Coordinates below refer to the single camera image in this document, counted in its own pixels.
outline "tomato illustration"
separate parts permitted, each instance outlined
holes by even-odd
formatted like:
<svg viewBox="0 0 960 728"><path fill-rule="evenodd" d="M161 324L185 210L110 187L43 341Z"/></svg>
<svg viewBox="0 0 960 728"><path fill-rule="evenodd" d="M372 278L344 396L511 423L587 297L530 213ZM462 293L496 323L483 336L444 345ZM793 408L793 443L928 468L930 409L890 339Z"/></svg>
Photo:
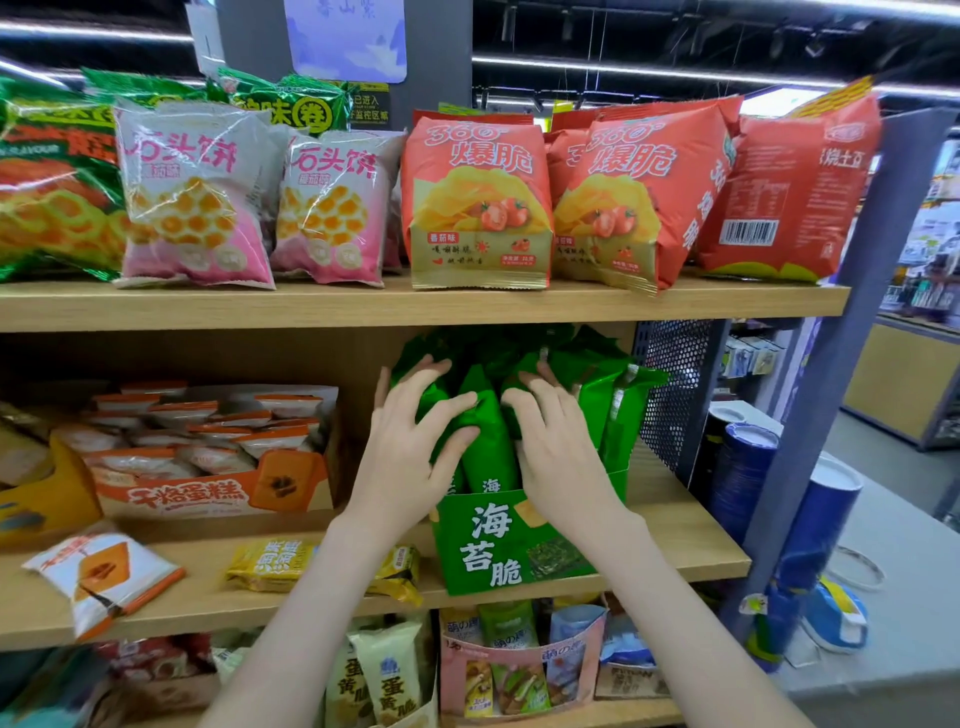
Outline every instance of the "tomato illustration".
<svg viewBox="0 0 960 728"><path fill-rule="evenodd" d="M623 205L614 207L611 213L616 218L616 224L613 226L614 235L626 235L634 229L636 225L636 214L629 207Z"/></svg>
<svg viewBox="0 0 960 728"><path fill-rule="evenodd" d="M508 197L500 204L507 210L508 228L519 228L521 225L527 224L527 220L530 219L530 210L527 209L527 205L522 200L518 200L516 197Z"/></svg>
<svg viewBox="0 0 960 728"><path fill-rule="evenodd" d="M507 208L502 203L484 203L480 224L485 231L502 231L507 227Z"/></svg>
<svg viewBox="0 0 960 728"><path fill-rule="evenodd" d="M593 219L593 233L599 237L610 237L616 229L616 215L612 210L598 209Z"/></svg>

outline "left hand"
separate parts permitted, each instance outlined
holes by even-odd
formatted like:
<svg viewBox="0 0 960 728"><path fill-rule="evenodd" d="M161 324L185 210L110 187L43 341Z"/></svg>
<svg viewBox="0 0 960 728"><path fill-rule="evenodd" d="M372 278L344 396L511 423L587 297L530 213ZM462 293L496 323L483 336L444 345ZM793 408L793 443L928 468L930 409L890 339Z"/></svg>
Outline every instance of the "left hand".
<svg viewBox="0 0 960 728"><path fill-rule="evenodd" d="M456 430L430 465L450 421L477 403L475 392L437 402L417 424L420 397L450 366L449 359L434 363L428 354L392 390L390 370L380 370L370 439L344 516L389 542L384 548L393 546L446 495L460 457L480 434L479 427Z"/></svg>

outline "white floor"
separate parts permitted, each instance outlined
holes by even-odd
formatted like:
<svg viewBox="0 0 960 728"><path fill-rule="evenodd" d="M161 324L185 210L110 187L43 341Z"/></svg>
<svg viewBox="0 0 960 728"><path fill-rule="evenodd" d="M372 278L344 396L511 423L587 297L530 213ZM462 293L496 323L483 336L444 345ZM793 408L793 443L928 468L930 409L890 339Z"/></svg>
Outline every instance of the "white floor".
<svg viewBox="0 0 960 728"><path fill-rule="evenodd" d="M960 475L960 449L917 452L846 412L837 413L825 450L926 513Z"/></svg>

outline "green display box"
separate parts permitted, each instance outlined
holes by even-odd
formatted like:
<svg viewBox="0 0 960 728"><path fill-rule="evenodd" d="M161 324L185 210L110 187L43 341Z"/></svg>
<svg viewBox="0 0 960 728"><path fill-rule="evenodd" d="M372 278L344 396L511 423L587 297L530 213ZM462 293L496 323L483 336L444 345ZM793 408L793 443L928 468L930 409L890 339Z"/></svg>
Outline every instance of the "green display box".
<svg viewBox="0 0 960 728"><path fill-rule="evenodd" d="M626 501L627 471L608 475ZM522 489L444 497L433 516L433 535L453 596L596 573Z"/></svg>

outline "hand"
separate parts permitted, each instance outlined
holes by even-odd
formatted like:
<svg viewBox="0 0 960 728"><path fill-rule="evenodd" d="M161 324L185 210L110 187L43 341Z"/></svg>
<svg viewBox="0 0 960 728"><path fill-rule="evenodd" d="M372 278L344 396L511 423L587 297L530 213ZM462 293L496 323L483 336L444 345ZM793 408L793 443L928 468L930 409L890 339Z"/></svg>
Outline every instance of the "hand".
<svg viewBox="0 0 960 728"><path fill-rule="evenodd" d="M523 490L542 516L583 549L594 529L610 527L610 517L626 509L590 441L580 405L546 362L537 370L540 376L520 373L530 392L508 389L501 398L514 409L523 435L517 444Z"/></svg>
<svg viewBox="0 0 960 728"><path fill-rule="evenodd" d="M477 403L476 393L466 392L434 404L416 423L420 397L450 366L449 359L434 363L428 354L392 390L390 370L380 370L370 439L344 515L389 542L384 548L393 546L446 495L461 455L480 434L479 427L456 430L430 465L430 455L450 421Z"/></svg>

